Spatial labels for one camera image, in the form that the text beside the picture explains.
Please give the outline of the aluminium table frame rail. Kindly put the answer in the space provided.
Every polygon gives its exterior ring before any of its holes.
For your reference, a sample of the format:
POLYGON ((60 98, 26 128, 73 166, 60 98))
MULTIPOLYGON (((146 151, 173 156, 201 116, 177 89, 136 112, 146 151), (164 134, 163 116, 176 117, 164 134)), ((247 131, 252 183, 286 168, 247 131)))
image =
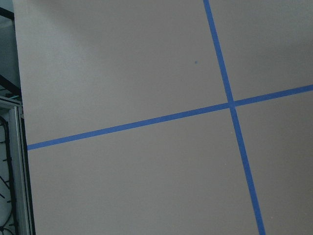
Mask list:
POLYGON ((34 235, 24 118, 20 101, 0 98, 0 233, 34 235))

